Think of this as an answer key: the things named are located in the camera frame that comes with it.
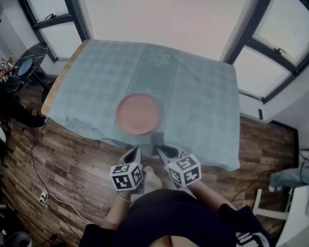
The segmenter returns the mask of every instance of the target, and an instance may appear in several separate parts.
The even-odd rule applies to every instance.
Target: checkered tablecloth
[[[121,100],[133,93],[156,98],[165,142],[206,165],[239,167],[239,100],[232,65],[158,45],[91,40],[61,84],[49,116],[91,139],[148,153],[150,134],[124,132],[116,123]]]

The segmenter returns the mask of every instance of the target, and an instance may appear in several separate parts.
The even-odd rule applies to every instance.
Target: wooden floor
[[[30,110],[37,108],[40,111],[41,92],[40,86],[26,85],[19,92],[20,102]],[[0,173],[4,175],[4,203],[19,211],[20,220],[29,229],[36,244],[47,240],[52,234],[60,233],[69,246],[77,246],[79,240],[68,226],[48,206],[39,202],[45,187],[32,164],[30,150],[33,145],[33,130],[22,131],[13,124],[11,130],[8,144],[14,153],[6,157],[7,169],[0,165]],[[101,225],[115,198],[109,170],[125,150],[82,138],[53,121],[43,129],[35,129],[34,134],[35,165],[49,192],[59,200],[73,204],[84,218]],[[203,167],[203,181],[231,200],[264,170],[279,171],[288,164],[292,166],[293,150],[293,132],[276,125],[241,118],[240,169],[226,172],[214,167]],[[147,160],[145,164],[154,168],[155,173],[163,180],[164,187],[171,186],[157,161]],[[270,193],[267,189],[269,176],[270,172],[264,172],[250,189],[236,198],[234,204],[238,208],[244,205],[253,207],[256,190],[262,188],[261,207],[284,211],[287,193]],[[72,207],[53,197],[47,203],[82,236],[87,222]],[[258,219],[271,236],[278,235],[283,225],[280,220],[260,216]]]

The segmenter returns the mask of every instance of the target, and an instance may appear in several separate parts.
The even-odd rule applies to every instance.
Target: yellow bracelet
[[[123,196],[120,196],[119,194],[117,194],[118,198],[121,198],[123,201],[127,202],[128,204],[130,204],[130,201],[128,199],[125,199]]]

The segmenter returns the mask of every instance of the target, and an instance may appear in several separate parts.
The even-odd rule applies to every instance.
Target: person
[[[163,189],[151,167],[144,171],[148,193],[130,207],[130,192],[119,192],[103,225],[85,227],[79,247],[273,246],[248,206],[236,210],[201,180],[188,187],[192,196]]]
[[[49,122],[49,117],[38,116],[34,109],[32,113],[28,112],[19,102],[14,100],[7,92],[6,86],[1,79],[10,72],[7,67],[0,71],[0,115],[7,115],[31,128],[42,128]]]

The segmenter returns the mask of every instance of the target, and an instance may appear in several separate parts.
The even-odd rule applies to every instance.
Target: pink plate
[[[146,134],[155,129],[162,117],[159,103],[145,93],[125,97],[117,108],[118,125],[131,134]]]

